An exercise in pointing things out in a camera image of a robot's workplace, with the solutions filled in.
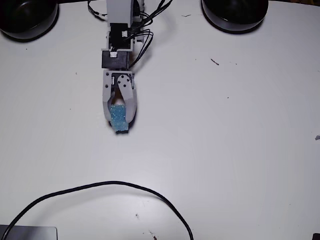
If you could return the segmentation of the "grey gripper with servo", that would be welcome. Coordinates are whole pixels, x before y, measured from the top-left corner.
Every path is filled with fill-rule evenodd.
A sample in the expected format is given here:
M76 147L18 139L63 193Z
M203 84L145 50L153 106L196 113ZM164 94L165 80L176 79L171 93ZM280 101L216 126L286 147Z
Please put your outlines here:
M131 71L105 69L103 71L102 96L109 97L109 99L103 99L102 106L105 119L108 122L111 122L112 118L110 113L112 97L115 96L117 90L121 93L125 103L125 120L130 124L135 117L138 105L134 74Z

